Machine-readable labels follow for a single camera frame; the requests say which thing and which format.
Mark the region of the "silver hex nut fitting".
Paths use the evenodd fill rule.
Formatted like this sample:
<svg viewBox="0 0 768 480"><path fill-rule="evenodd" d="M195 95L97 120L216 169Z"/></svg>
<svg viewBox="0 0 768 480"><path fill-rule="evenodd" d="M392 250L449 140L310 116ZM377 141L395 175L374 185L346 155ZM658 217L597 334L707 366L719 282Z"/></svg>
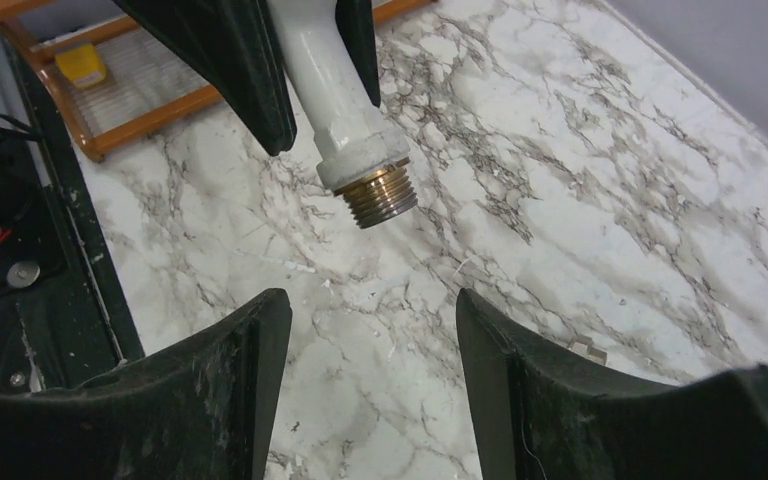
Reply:
<svg viewBox="0 0 768 480"><path fill-rule="evenodd" d="M590 337L576 336L568 343L567 348L594 363L602 366L607 364L607 352L597 348Z"/></svg>

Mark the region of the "orange wooden dish rack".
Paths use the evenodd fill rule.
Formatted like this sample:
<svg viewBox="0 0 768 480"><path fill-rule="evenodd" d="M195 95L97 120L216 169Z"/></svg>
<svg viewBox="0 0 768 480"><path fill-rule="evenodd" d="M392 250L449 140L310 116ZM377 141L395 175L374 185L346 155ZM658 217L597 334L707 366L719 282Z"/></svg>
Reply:
<svg viewBox="0 0 768 480"><path fill-rule="evenodd" d="M225 101L201 75L118 7L114 18L72 27L49 42L21 16L38 1L0 1L0 36L46 88L83 153L95 162L142 136ZM93 44L107 66L105 81L74 87L58 70L56 53Z"/></svg>

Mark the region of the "white plastic water faucet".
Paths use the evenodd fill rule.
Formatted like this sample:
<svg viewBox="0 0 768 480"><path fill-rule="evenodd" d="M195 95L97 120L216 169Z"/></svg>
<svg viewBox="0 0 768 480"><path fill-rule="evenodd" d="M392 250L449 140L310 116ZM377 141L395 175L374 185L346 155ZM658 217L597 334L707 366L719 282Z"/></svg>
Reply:
<svg viewBox="0 0 768 480"><path fill-rule="evenodd" d="M272 1L288 78L322 158L323 185L367 229L417 204L403 130L375 107L353 66L335 20L337 1Z"/></svg>

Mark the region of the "yellow sponge block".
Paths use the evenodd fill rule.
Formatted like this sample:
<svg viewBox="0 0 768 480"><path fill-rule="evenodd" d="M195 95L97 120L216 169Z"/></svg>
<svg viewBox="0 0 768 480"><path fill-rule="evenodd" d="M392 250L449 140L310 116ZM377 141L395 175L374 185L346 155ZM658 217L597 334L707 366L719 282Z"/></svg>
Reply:
<svg viewBox="0 0 768 480"><path fill-rule="evenodd" d="M106 64L91 43L58 52L54 61L61 74L78 89L98 85L105 81L108 75Z"/></svg>

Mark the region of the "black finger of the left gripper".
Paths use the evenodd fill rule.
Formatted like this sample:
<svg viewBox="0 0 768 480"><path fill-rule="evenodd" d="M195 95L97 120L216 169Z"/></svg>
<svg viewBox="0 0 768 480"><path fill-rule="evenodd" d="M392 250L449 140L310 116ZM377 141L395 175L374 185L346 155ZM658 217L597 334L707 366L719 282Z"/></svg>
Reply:
<svg viewBox="0 0 768 480"><path fill-rule="evenodd" d="M338 0L335 20L366 93L375 107L381 105L375 23L371 0Z"/></svg>
<svg viewBox="0 0 768 480"><path fill-rule="evenodd" d="M265 1L119 0L116 5L220 93L271 156L297 135Z"/></svg>

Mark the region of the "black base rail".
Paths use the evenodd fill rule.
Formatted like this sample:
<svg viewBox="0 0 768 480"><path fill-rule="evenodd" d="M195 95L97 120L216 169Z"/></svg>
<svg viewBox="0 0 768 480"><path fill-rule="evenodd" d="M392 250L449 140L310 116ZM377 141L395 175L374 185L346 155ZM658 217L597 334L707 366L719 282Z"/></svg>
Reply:
<svg viewBox="0 0 768 480"><path fill-rule="evenodd" d="M65 123L0 39L0 393L73 387L143 355Z"/></svg>

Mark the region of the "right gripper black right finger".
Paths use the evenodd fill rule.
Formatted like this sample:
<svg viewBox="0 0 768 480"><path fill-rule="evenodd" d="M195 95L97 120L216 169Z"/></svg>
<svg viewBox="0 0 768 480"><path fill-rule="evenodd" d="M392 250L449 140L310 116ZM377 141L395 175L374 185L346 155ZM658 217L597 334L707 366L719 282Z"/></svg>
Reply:
<svg viewBox="0 0 768 480"><path fill-rule="evenodd" d="M768 479L768 366L684 385L600 365L470 289L456 304L487 479Z"/></svg>

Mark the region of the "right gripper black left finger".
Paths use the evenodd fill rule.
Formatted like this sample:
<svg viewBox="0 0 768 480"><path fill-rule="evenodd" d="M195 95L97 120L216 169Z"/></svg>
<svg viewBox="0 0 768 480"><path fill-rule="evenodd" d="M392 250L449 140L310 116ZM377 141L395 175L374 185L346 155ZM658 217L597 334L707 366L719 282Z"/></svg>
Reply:
<svg viewBox="0 0 768 480"><path fill-rule="evenodd" d="M0 394L0 479L261 479L288 351L288 294L71 388Z"/></svg>

